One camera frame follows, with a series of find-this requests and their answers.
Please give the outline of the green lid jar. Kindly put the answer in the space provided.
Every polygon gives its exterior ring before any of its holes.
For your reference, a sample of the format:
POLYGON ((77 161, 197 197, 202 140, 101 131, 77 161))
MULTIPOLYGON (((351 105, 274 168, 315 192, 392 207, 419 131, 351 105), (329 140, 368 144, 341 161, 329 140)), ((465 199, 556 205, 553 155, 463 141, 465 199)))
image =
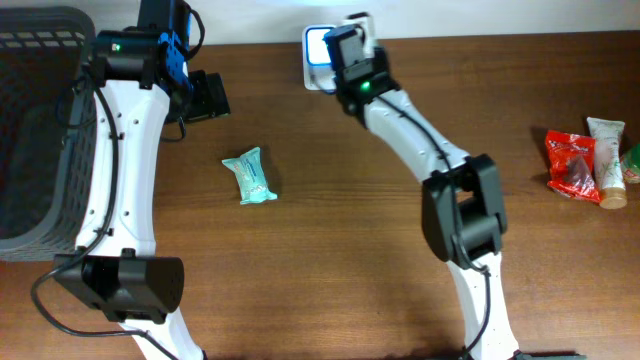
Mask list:
POLYGON ((640 144, 636 144, 620 157, 623 180, 629 184, 640 182, 640 144))

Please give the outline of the white leaf-print cream tube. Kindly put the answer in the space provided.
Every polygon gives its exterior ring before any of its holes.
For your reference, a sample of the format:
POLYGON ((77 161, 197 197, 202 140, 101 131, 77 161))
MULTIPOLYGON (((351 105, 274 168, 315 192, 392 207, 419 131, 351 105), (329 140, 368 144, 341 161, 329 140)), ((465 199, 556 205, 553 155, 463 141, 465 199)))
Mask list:
POLYGON ((607 210, 621 209, 627 205, 619 156, 625 123, 588 117, 587 125, 595 140, 594 174, 600 195, 599 206, 607 210))

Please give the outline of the red candy bag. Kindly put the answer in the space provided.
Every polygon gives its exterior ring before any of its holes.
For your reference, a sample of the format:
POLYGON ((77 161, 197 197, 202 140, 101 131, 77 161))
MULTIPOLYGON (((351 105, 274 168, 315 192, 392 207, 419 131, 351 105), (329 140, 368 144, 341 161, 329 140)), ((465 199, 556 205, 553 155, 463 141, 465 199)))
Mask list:
POLYGON ((599 204, 601 198, 592 175, 595 139, 549 130, 545 145, 550 162, 547 186, 567 198, 599 204))

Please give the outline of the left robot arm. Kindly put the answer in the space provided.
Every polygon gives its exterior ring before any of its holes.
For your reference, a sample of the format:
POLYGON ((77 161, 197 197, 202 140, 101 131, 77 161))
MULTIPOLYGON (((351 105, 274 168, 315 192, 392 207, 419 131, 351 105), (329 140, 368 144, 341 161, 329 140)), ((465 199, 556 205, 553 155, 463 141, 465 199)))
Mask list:
POLYGON ((221 77, 188 64, 200 16, 184 1, 144 1, 137 23, 103 31, 83 77, 96 105, 95 152, 87 210, 70 255, 51 277, 118 324, 148 359, 202 359, 179 305, 184 266, 156 253, 152 203, 164 125, 225 116, 221 77))

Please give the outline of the teal wet wipes pack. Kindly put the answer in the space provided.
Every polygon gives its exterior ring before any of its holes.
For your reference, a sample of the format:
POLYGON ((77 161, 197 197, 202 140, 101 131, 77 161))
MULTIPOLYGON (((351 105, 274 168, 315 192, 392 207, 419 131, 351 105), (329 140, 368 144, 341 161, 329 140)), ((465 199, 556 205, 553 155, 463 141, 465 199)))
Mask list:
POLYGON ((260 204, 278 199, 269 189, 269 184, 261 163, 261 148, 254 147, 237 158, 222 160, 237 180, 241 205, 260 204))

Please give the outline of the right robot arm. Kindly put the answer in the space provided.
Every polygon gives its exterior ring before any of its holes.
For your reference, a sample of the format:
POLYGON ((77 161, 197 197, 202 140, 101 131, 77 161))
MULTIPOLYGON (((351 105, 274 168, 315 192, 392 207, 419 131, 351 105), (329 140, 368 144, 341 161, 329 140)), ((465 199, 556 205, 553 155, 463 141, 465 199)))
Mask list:
POLYGON ((356 24, 323 38, 346 114, 387 144, 421 185, 421 227, 448 267, 464 319, 464 359, 517 359, 501 280, 506 211, 495 162, 445 138, 393 78, 386 51, 356 24))

